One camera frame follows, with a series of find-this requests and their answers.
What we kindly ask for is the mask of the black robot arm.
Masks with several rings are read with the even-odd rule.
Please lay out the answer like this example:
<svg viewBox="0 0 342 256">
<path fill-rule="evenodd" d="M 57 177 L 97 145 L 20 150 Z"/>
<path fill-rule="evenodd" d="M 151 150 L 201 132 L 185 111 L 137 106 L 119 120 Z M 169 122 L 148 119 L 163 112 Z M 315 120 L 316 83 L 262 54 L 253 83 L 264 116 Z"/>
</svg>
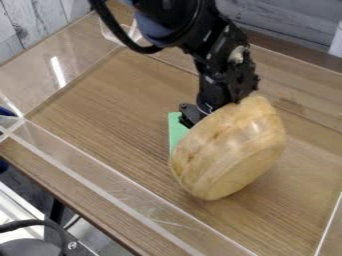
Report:
<svg viewBox="0 0 342 256">
<path fill-rule="evenodd" d="M 145 39 L 189 55 L 199 75 L 196 102 L 179 106 L 188 128 L 258 90 L 259 76 L 245 33 L 220 14 L 215 0 L 129 0 Z"/>
</svg>

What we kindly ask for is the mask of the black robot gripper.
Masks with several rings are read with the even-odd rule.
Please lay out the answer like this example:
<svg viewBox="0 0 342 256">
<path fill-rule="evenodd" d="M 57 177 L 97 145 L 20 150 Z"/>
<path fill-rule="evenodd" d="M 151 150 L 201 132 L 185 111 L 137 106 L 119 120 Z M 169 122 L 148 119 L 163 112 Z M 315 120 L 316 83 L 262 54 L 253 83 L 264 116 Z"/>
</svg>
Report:
<svg viewBox="0 0 342 256">
<path fill-rule="evenodd" d="M 221 106 L 231 103 L 228 86 L 223 82 L 208 82 L 199 80 L 199 92 L 193 104 L 181 103 L 179 105 L 179 122 L 187 128 L 192 128 L 199 121 L 215 112 Z"/>
</svg>

